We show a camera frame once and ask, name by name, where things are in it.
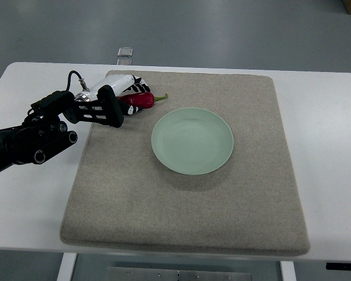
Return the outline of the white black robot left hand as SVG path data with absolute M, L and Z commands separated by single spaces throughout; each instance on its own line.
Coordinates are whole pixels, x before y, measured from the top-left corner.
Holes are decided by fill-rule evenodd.
M 95 101 L 97 100 L 98 90 L 105 85 L 111 86 L 116 98 L 128 94 L 150 92 L 149 86 L 141 77 L 128 74 L 111 74 L 107 75 L 103 80 L 92 86 L 89 90 L 84 90 L 78 93 L 75 96 L 75 100 L 82 102 Z M 120 100 L 118 100 L 118 102 L 124 115 L 132 115 L 143 110 L 141 107 L 134 107 Z

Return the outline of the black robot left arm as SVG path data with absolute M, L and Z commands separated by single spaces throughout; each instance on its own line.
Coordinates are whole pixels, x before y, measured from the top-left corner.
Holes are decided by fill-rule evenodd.
M 123 109 L 117 96 L 132 85 L 131 76 L 107 76 L 88 88 L 81 74 L 72 70 L 67 82 L 64 91 L 33 103 L 21 125 L 0 129 L 0 172 L 12 165 L 43 164 L 75 144 L 78 136 L 68 130 L 60 114 L 72 124 L 122 126 Z

